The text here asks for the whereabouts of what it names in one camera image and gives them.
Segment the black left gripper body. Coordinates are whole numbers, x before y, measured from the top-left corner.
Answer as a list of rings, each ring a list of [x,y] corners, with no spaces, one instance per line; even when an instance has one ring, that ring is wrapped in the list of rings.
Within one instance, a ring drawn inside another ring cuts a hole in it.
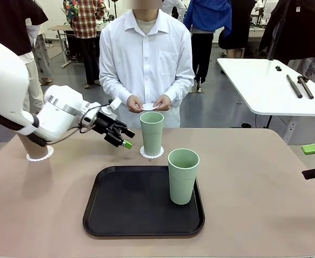
[[[103,112],[98,111],[92,130],[99,134],[119,133],[118,129],[115,129],[114,127],[116,119],[117,115],[115,113],[106,115]]]

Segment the person's left hand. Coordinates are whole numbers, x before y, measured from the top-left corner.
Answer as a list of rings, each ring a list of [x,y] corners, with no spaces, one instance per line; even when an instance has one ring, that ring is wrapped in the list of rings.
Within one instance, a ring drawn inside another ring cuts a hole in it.
[[[158,111],[169,111],[171,108],[170,98],[163,94],[154,103],[153,108]]]

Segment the person's right hand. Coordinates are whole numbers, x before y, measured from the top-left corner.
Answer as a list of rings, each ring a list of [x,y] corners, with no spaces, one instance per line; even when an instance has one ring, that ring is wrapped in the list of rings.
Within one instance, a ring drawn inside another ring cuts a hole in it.
[[[143,112],[143,105],[141,100],[136,95],[131,95],[127,99],[127,108],[132,113],[141,113]]]

